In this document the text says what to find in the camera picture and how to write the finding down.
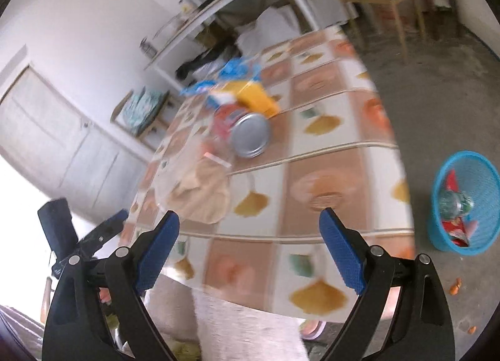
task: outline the concrete floor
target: concrete floor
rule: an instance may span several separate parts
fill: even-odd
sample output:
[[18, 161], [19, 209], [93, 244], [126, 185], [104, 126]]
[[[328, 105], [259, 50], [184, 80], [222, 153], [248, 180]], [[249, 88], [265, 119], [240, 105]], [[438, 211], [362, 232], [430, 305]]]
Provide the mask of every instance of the concrete floor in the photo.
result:
[[[409, 64], [404, 65], [395, 37], [366, 35], [362, 30], [369, 51], [361, 58], [391, 119], [407, 172], [417, 252], [431, 256], [446, 292], [457, 277], [463, 280], [458, 295], [447, 293], [459, 360], [500, 301], [500, 239], [474, 257], [436, 250], [426, 230], [429, 195], [434, 175], [456, 151], [479, 152], [500, 168], [500, 62], [466, 33], [459, 39], [445, 34], [426, 44], [410, 36]], [[469, 335], [473, 325], [477, 331]], [[329, 325], [321, 340], [331, 343], [339, 328]], [[370, 353], [380, 348], [387, 328], [388, 323], [381, 323]]]

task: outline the white desk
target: white desk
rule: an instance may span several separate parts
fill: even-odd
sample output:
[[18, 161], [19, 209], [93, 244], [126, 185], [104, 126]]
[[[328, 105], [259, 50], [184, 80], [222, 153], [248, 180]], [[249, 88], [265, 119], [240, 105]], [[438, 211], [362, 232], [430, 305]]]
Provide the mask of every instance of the white desk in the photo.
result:
[[[160, 67], [159, 62], [167, 55], [174, 47], [179, 45], [181, 41], [191, 34], [197, 27], [204, 21], [212, 17], [215, 13], [225, 7], [227, 4], [234, 0], [214, 0], [207, 7], [203, 8], [199, 13], [194, 15], [188, 22], [168, 40], [166, 45], [155, 55], [155, 57], [148, 63], [145, 69], [154, 69], [161, 75], [175, 90], [181, 91], [184, 86], [176, 80], [170, 73], [166, 72]], [[319, 22], [319, 19], [314, 8], [312, 0], [294, 0], [309, 23], [311, 30], [318, 31], [324, 28]]]

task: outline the door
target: door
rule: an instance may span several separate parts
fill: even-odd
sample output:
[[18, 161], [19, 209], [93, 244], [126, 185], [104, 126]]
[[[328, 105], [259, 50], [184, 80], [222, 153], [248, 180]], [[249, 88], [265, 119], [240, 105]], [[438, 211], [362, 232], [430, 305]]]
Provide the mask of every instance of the door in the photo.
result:
[[146, 163], [26, 69], [0, 103], [0, 153], [52, 198], [100, 223], [128, 209]]

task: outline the tin can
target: tin can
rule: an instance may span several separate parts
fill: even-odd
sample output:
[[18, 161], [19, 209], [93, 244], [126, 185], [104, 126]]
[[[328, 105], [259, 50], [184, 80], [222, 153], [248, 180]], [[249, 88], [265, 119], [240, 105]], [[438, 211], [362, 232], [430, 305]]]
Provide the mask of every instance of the tin can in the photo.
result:
[[271, 139], [271, 128], [266, 118], [239, 104], [219, 107], [213, 115], [212, 130], [242, 158], [260, 155]]

